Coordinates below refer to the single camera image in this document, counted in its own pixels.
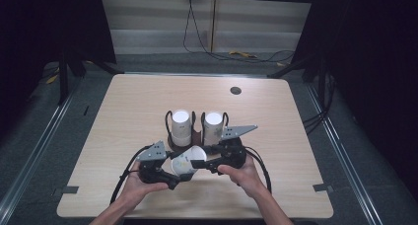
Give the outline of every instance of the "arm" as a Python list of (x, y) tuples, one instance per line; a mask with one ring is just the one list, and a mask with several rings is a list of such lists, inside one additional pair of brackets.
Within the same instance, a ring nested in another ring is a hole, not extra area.
[(250, 156), (246, 156), (245, 163), (240, 169), (220, 165), (218, 171), (229, 175), (231, 181), (240, 185), (245, 193), (255, 200), (266, 224), (293, 224), (262, 183)]
[(125, 214), (135, 209), (145, 195), (150, 192), (168, 188), (167, 184), (144, 184), (138, 175), (139, 162), (132, 166), (131, 173), (126, 179), (122, 193), (117, 200), (103, 211), (91, 225), (116, 224)]

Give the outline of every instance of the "light wood tabletop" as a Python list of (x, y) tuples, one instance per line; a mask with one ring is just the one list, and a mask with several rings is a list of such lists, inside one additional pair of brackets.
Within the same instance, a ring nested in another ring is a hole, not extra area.
[[(239, 87), (239, 95), (231, 93)], [(242, 77), (116, 75), (113, 77), (57, 208), (62, 217), (96, 217), (108, 207), (126, 165), (142, 147), (167, 142), (167, 111), (227, 113), (229, 126), (256, 124), (241, 137), (270, 174), (273, 196), (289, 217), (328, 218), (333, 209), (289, 85)], [(195, 129), (201, 130), (200, 120)], [(163, 169), (172, 173), (171, 160)], [(264, 178), (257, 165), (260, 177)], [(199, 170), (175, 190), (153, 192), (127, 215), (137, 218), (260, 218), (255, 202), (227, 176)]]

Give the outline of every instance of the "hand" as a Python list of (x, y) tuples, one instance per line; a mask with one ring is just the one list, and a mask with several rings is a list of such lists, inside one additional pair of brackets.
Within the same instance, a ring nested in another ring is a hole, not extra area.
[(131, 173), (128, 175), (125, 186), (120, 194), (118, 200), (122, 200), (129, 211), (135, 209), (145, 195), (153, 191), (159, 191), (169, 188), (165, 183), (145, 184), (141, 181), (138, 175), (140, 163), (135, 161), (131, 168)]
[(257, 192), (265, 188), (255, 168), (253, 159), (249, 155), (246, 155), (245, 163), (240, 169), (228, 165), (220, 165), (218, 171), (230, 176), (231, 181), (241, 186), (250, 197), (255, 197)]

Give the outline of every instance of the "tape piece on table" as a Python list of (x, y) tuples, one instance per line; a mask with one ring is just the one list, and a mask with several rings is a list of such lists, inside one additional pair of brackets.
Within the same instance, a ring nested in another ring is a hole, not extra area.
[(313, 185), (313, 189), (315, 192), (319, 192), (319, 191), (326, 191), (328, 193), (334, 192), (334, 188), (326, 184)]
[(63, 187), (56, 188), (52, 195), (59, 196), (64, 193), (77, 193), (79, 187)]

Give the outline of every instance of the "forearm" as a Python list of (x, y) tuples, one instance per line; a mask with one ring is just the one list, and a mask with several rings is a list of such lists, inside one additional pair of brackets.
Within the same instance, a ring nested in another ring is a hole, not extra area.
[(120, 199), (117, 199), (105, 211), (103, 211), (92, 223), (90, 223), (90, 225), (116, 224), (127, 212), (128, 208), (126, 207), (126, 204)]
[(253, 198), (267, 225), (293, 224), (267, 188), (260, 189)]

